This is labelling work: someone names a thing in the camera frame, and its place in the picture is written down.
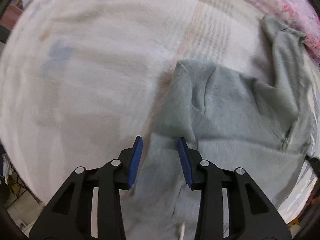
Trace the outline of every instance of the silver screw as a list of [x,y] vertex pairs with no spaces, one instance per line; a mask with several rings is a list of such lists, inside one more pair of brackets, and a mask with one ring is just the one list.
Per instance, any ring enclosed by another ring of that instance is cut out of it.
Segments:
[[76,168],[76,173],[77,173],[77,174],[81,174],[82,172],[84,172],[84,167],[78,167],[78,168]]
[[238,174],[240,174],[240,175],[245,174],[245,171],[244,171],[244,169],[242,169],[242,168],[236,169],[236,172],[237,172]]
[[209,166],[209,162],[207,161],[207,160],[202,160],[202,161],[200,161],[200,165],[201,166],[204,166],[204,167],[207,167],[207,166]]
[[111,164],[112,164],[113,166],[119,166],[119,165],[121,164],[121,161],[118,160],[118,159],[115,159],[115,160],[113,160],[113,161],[111,162]]

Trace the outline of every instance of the pink blanket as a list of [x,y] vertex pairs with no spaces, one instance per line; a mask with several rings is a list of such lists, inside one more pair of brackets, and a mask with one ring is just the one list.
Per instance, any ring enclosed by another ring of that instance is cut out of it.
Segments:
[[265,14],[276,16],[292,28],[304,32],[310,55],[320,62],[320,20],[308,0],[249,0]]

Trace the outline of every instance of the gray-green cloth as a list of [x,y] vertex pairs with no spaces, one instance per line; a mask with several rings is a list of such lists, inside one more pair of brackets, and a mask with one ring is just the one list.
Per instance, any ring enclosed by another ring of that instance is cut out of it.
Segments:
[[312,129],[304,34],[270,17],[262,28],[272,43],[274,86],[213,62],[177,64],[134,191],[122,201],[128,239],[178,239],[183,222],[184,239],[194,238],[200,191],[185,184],[180,136],[219,168],[243,167],[276,207],[293,189]]

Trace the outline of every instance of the white cloth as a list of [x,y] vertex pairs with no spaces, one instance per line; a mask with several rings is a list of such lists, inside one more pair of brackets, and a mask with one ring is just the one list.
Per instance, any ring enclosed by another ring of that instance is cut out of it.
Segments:
[[[47,203],[74,168],[102,166],[136,135],[146,152],[180,59],[272,84],[262,17],[243,0],[34,0],[0,62],[0,138],[20,176]],[[306,171],[300,205],[315,182]],[[301,210],[288,205],[286,222]]]

